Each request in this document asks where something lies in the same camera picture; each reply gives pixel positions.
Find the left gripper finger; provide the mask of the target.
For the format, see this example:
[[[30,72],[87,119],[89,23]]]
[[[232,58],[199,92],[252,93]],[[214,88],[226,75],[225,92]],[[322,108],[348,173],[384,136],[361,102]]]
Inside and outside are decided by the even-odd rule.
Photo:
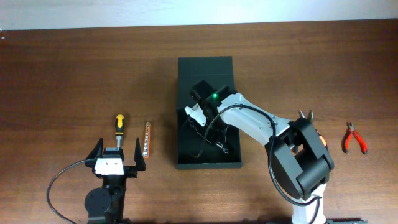
[[[95,147],[87,155],[86,159],[97,159],[97,158],[101,157],[102,152],[103,152],[103,138],[99,138]]]
[[[134,161],[136,163],[136,170],[138,172],[142,172],[146,170],[146,163],[144,160],[144,156],[142,155],[141,152],[141,145],[139,138],[136,138],[136,145],[135,145],[135,150],[134,150]]]

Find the silver ratchet wrench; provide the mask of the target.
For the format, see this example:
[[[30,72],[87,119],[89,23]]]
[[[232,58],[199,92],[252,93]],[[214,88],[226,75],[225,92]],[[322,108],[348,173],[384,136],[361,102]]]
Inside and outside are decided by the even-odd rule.
[[[217,142],[215,143],[215,145],[216,145],[217,147],[219,147],[223,153],[225,153],[225,154],[228,154],[228,153],[229,153],[229,149],[228,149],[222,142],[217,141]]]

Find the orange black needle-nose pliers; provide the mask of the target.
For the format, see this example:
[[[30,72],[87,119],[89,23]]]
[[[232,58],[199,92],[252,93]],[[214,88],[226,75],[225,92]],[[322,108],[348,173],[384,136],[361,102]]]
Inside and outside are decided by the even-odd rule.
[[[309,120],[311,123],[313,122],[313,110],[310,110],[307,116],[304,115],[302,110],[298,110],[298,114],[299,114],[299,116],[301,118],[305,118],[305,119]],[[326,150],[328,150],[328,144],[327,144],[325,138],[319,133],[319,131],[317,129],[315,131],[317,132],[318,137],[320,138],[320,140],[323,143],[323,145],[326,148]],[[298,146],[294,146],[293,147],[293,153],[297,154],[298,152],[299,152],[299,147]]]

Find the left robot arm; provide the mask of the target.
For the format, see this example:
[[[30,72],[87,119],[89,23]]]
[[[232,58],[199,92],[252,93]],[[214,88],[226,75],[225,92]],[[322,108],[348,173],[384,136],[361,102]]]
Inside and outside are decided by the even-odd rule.
[[[88,223],[131,223],[125,218],[124,201],[128,179],[135,179],[146,169],[139,138],[134,149],[134,165],[124,164],[124,152],[120,147],[103,147],[103,139],[86,157],[85,165],[102,180],[101,187],[89,191],[85,198]]]

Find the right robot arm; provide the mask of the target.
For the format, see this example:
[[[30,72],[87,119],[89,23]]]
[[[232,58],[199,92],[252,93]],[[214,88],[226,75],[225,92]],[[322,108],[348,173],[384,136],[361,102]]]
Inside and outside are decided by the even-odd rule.
[[[185,107],[185,112],[203,144],[231,152],[228,128],[243,131],[264,146],[271,181],[293,206],[291,222],[329,222],[323,213],[323,194],[335,165],[313,125],[313,113],[295,121],[280,118],[229,86],[217,90],[205,80],[191,88],[190,96],[195,105]]]

